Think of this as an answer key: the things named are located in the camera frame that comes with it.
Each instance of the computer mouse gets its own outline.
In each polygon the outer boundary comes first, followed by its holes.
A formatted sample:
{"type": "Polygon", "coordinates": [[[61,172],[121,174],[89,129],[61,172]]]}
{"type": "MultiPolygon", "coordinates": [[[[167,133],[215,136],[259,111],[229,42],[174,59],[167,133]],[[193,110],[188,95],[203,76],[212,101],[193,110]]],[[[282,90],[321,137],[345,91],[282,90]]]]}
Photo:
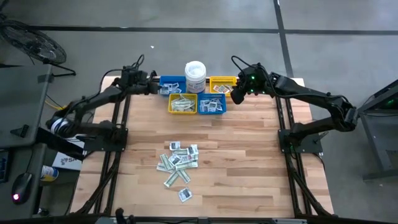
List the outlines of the computer mouse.
{"type": "Polygon", "coordinates": [[[12,185],[11,197],[16,205],[25,203],[29,199],[33,174],[28,172],[19,174],[12,185]]]}

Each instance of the yellow basket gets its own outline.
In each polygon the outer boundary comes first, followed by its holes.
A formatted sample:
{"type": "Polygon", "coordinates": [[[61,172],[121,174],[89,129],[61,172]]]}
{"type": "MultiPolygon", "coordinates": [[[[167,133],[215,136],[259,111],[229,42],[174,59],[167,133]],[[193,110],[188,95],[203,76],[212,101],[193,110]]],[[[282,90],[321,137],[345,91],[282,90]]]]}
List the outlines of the yellow basket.
{"type": "MultiPolygon", "coordinates": [[[[236,86],[236,77],[210,77],[210,93],[218,93],[213,89],[215,85],[236,86]]],[[[231,93],[225,93],[225,96],[231,96],[231,93]]]]}
{"type": "Polygon", "coordinates": [[[195,114],[197,113],[197,104],[198,104],[198,95],[196,94],[191,94],[191,93],[171,93],[169,95],[169,113],[172,114],[195,114]],[[184,96],[184,98],[189,99],[189,100],[194,100],[195,101],[195,110],[192,112],[185,112],[185,111],[172,111],[172,101],[175,99],[179,99],[180,96],[184,96]]]}

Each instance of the blue box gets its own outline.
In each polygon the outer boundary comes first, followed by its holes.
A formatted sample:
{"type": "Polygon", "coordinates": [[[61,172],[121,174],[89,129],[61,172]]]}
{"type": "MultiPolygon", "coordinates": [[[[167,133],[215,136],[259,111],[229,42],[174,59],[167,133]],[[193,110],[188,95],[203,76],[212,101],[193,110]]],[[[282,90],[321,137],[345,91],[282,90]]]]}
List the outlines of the blue box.
{"type": "Polygon", "coordinates": [[[184,75],[162,75],[160,76],[159,80],[159,85],[163,84],[174,84],[178,83],[179,89],[181,90],[181,93],[186,93],[187,92],[187,79],[185,78],[184,75]]]}
{"type": "Polygon", "coordinates": [[[200,93],[198,94],[198,113],[200,114],[223,114],[226,112],[226,100],[224,93],[200,93]],[[212,100],[212,99],[219,99],[221,102],[222,111],[216,110],[215,112],[203,112],[200,110],[200,101],[201,100],[212,100]]]}

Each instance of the wooden table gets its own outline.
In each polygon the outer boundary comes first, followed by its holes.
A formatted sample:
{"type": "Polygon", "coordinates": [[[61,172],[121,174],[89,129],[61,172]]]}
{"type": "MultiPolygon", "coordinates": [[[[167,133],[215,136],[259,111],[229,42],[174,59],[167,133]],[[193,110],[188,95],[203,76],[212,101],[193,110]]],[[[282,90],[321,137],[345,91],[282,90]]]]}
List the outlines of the wooden table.
{"type": "MultiPolygon", "coordinates": [[[[113,79],[105,78],[104,88],[113,79]]],[[[296,82],[303,85],[301,78],[296,82]]],[[[291,102],[296,122],[311,121],[307,103],[291,102]]],[[[113,213],[122,207],[126,215],[150,217],[294,216],[285,159],[277,140],[275,99],[251,95],[235,105],[227,98],[223,115],[174,115],[167,111],[167,104],[168,98],[160,95],[131,98],[129,137],[121,158],[113,213]],[[187,170],[191,181],[186,185],[178,178],[168,189],[163,183],[169,174],[156,171],[156,165],[161,154],[170,155],[170,141],[181,141],[182,146],[198,144],[200,154],[199,168],[187,170]],[[184,187],[189,187],[193,197],[181,203],[177,192],[184,187]]],[[[98,108],[94,122],[111,120],[113,106],[98,108]]],[[[97,187],[103,157],[103,152],[96,152],[84,160],[71,212],[97,187]]],[[[303,154],[302,160],[308,187],[325,209],[333,212],[321,162],[312,154],[303,154]]],[[[105,190],[103,208],[107,195],[105,190]]]]}

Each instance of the gray floor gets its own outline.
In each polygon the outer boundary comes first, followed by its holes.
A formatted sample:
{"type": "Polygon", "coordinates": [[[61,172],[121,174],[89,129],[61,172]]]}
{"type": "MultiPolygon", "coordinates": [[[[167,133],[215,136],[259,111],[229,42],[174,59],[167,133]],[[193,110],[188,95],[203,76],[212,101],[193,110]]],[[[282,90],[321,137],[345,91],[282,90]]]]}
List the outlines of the gray floor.
{"type": "MultiPolygon", "coordinates": [[[[286,29],[396,30],[395,0],[280,0],[286,29]]],[[[29,24],[136,27],[277,28],[272,0],[13,0],[13,19],[29,24]]],[[[57,78],[49,95],[59,103],[97,90],[102,74],[146,55],[144,70],[182,74],[185,63],[202,61],[209,75],[235,75],[238,55],[285,74],[279,35],[150,32],[47,32],[68,54],[76,77],[57,78]]],[[[398,36],[288,35],[294,76],[306,86],[346,95],[360,106],[398,78],[398,36]]],[[[0,43],[0,62],[29,65],[29,58],[0,43]]],[[[327,111],[311,107],[314,119],[327,111]]],[[[52,110],[46,108],[43,120],[52,110]]],[[[361,124],[352,133],[331,131],[322,139],[326,176],[335,213],[341,217],[398,221],[398,179],[363,182],[377,171],[361,124]]],[[[65,212],[73,184],[47,190],[45,206],[65,212]]]]}

